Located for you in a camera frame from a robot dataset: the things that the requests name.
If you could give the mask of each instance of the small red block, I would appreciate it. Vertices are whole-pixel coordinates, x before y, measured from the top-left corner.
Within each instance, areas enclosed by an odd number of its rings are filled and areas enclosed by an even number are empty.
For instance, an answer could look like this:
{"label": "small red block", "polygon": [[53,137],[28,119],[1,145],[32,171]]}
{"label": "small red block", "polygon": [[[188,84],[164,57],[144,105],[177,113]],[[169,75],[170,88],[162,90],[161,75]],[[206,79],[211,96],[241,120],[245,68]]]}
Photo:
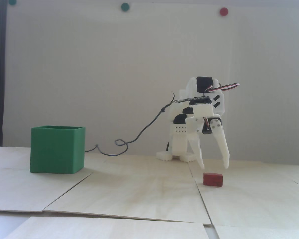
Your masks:
{"label": "small red block", "polygon": [[223,185],[223,175],[220,173],[204,173],[204,185],[221,187]]}

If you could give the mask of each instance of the white robot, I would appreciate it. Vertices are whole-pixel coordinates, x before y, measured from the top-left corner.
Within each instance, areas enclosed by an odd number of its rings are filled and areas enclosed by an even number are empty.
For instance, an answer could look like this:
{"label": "white robot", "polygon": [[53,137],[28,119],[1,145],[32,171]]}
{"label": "white robot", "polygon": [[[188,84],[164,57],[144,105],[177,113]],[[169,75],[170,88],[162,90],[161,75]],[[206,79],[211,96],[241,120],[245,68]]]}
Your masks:
{"label": "white robot", "polygon": [[[221,86],[212,77],[191,78],[186,89],[179,91],[179,100],[171,105],[170,141],[166,151],[158,152],[156,157],[164,161],[172,160],[173,156],[179,156],[184,162],[197,160],[204,169],[199,136],[212,133],[220,148],[224,167],[228,168],[229,151],[221,121],[225,111],[222,91],[238,85]],[[187,152],[187,142],[193,154]]]}

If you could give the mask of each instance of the wooden board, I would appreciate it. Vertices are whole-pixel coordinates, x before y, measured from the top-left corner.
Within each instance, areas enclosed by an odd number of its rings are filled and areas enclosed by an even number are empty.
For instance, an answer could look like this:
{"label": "wooden board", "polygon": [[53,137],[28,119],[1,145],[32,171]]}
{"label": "wooden board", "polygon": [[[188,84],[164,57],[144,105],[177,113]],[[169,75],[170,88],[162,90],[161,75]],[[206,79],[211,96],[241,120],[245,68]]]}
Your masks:
{"label": "wooden board", "polygon": [[5,239],[208,239],[202,224],[79,217],[31,217]]}
{"label": "wooden board", "polygon": [[204,162],[204,170],[200,168],[197,161],[190,162],[188,165],[197,183],[203,183],[203,172],[221,173],[224,176],[224,182],[292,182],[290,178],[258,161],[231,160],[229,162],[228,169],[224,168],[221,160],[210,160]]}
{"label": "wooden board", "polygon": [[[85,153],[85,167],[98,169],[107,158],[101,154]],[[0,147],[0,167],[30,169],[30,148]]]}
{"label": "wooden board", "polygon": [[76,174],[44,174],[0,168],[0,211],[41,212],[89,174],[87,169]]}
{"label": "wooden board", "polygon": [[299,229],[299,184],[241,180],[198,188],[214,225]]}
{"label": "wooden board", "polygon": [[0,167],[30,168],[30,148],[0,147]]}
{"label": "wooden board", "polygon": [[299,239],[299,230],[215,226],[219,239]]}
{"label": "wooden board", "polygon": [[120,155],[117,157],[104,156],[102,165],[86,165],[100,172],[117,175],[167,176],[192,178],[188,164],[180,160],[162,161],[153,156]]}
{"label": "wooden board", "polygon": [[45,211],[210,224],[193,178],[93,173]]}
{"label": "wooden board", "polygon": [[266,165],[278,171],[285,177],[292,179],[294,182],[299,183],[299,165],[286,165],[286,164],[266,164]]}

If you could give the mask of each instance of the green box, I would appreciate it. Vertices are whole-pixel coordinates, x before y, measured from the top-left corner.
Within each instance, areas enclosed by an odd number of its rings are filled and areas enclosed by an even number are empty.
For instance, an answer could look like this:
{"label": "green box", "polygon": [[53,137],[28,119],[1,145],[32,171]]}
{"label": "green box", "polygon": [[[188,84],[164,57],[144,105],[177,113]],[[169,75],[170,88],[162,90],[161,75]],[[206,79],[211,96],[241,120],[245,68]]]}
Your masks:
{"label": "green box", "polygon": [[74,174],[84,167],[85,127],[41,126],[31,130],[31,173]]}

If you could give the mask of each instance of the wire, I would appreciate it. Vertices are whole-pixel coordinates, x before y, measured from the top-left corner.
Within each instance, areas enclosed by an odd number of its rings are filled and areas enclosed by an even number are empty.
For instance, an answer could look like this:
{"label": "wire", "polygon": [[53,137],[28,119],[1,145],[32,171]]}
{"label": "wire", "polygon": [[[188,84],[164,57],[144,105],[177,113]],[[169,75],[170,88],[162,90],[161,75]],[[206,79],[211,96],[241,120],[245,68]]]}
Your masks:
{"label": "wire", "polygon": [[141,134],[142,134],[142,133],[149,127],[149,126],[151,126],[151,124],[153,124],[153,123],[156,121],[156,119],[160,116],[160,114],[165,112],[165,109],[166,109],[167,107],[169,107],[171,104],[173,104],[174,102],[177,101],[177,100],[174,100],[174,99],[175,99],[175,94],[173,93],[173,99],[171,100],[171,102],[168,103],[167,105],[165,105],[163,108],[161,108],[161,111],[156,115],[156,117],[152,120],[152,122],[149,123],[148,125],[146,125],[145,128],[141,130],[141,132],[138,134],[138,136],[137,136],[134,140],[129,141],[129,142],[125,142],[125,141],[122,140],[122,139],[117,139],[117,140],[114,141],[115,144],[116,144],[117,146],[124,146],[124,145],[126,146],[126,148],[125,148],[125,150],[124,150],[123,152],[121,152],[121,153],[119,153],[119,154],[106,154],[106,153],[103,153],[103,152],[100,150],[100,147],[98,146],[98,144],[95,145],[95,147],[94,147],[93,149],[86,150],[85,152],[90,152],[90,151],[93,151],[93,150],[95,150],[95,149],[97,148],[98,151],[99,151],[101,154],[104,154],[104,155],[107,155],[107,156],[113,156],[113,157],[114,157],[114,156],[118,156],[118,155],[124,154],[124,153],[129,149],[129,144],[135,142],[135,141],[140,137],[140,135],[141,135]]}
{"label": "wire", "polygon": [[214,88],[214,89],[210,89],[208,88],[206,91],[217,91],[217,90],[222,90],[222,91],[228,91],[228,90],[231,90],[231,89],[234,89],[236,88],[237,86],[239,86],[240,84],[239,83],[234,83],[234,84],[229,84],[229,85],[224,85],[224,86],[220,86],[218,88]]}
{"label": "wire", "polygon": [[208,119],[206,117],[204,117],[204,121],[206,123],[207,129],[210,129],[209,122],[208,122]]}

